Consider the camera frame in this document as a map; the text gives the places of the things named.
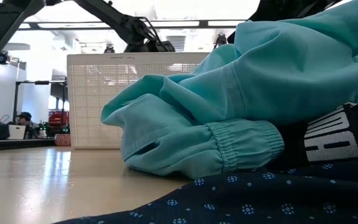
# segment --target table surface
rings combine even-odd
[[[132,210],[189,182],[130,170],[113,150],[0,151],[0,223],[43,224]]]

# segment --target navy patterned fabric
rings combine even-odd
[[[60,224],[77,223],[358,223],[358,161],[204,177],[132,211]]]

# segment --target black robotic arm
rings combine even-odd
[[[64,0],[2,0],[0,3],[0,53],[19,26],[45,6]],[[125,52],[174,52],[173,45],[161,42],[156,31],[149,30],[141,17],[120,13],[103,0],[72,0],[114,29],[128,46]]]

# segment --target red object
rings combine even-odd
[[[49,120],[48,125],[51,127],[62,127],[64,125],[69,125],[69,112],[64,112],[64,119],[62,123],[62,110],[49,110]]]
[[[70,134],[56,134],[55,144],[56,146],[71,146]]]

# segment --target teal jacket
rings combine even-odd
[[[234,45],[190,74],[146,75],[111,100],[134,169],[191,178],[264,166],[284,149],[277,125],[358,102],[358,0],[304,19],[245,22]]]

